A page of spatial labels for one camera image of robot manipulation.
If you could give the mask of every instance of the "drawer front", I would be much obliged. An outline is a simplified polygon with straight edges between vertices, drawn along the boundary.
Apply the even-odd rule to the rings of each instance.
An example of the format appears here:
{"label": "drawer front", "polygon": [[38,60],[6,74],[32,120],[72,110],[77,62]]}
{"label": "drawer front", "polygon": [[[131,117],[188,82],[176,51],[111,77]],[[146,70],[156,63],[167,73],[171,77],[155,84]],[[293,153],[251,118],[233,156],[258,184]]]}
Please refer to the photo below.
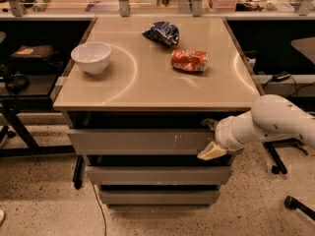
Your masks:
{"label": "drawer front", "polygon": [[97,185],[222,185],[231,175],[225,167],[87,167]]}
{"label": "drawer front", "polygon": [[101,191],[98,194],[107,205],[211,205],[217,201],[220,191]]}
{"label": "drawer front", "polygon": [[70,129],[78,154],[197,154],[213,134],[205,130]]}

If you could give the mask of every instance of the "bowl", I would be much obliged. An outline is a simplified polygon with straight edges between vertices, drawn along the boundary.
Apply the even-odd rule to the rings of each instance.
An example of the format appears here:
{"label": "bowl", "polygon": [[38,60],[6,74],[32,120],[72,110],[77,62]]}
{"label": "bowl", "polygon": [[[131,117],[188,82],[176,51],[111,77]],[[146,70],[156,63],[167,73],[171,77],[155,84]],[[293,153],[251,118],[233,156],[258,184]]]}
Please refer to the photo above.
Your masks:
{"label": "bowl", "polygon": [[87,42],[78,45],[71,52],[71,57],[78,67],[89,74],[99,74],[110,61],[111,48],[102,42]]}

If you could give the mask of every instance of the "floor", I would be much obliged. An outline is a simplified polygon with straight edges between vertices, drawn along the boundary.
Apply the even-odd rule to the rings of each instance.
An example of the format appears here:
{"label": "floor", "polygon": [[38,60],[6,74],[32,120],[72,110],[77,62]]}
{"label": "floor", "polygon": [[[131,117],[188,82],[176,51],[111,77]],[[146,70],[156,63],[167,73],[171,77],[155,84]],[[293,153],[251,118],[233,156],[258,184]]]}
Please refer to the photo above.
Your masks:
{"label": "floor", "polygon": [[[65,125],[37,122],[27,127],[40,145],[69,143]],[[19,137],[2,143],[2,148],[22,146]],[[290,195],[315,208],[315,149],[305,148],[308,155],[296,147],[277,147],[288,173],[275,175],[263,146],[248,144],[214,205],[102,205],[105,225],[90,180],[84,176],[83,187],[74,188],[74,154],[0,158],[0,209],[6,212],[0,235],[314,235],[313,220],[284,207]]]}

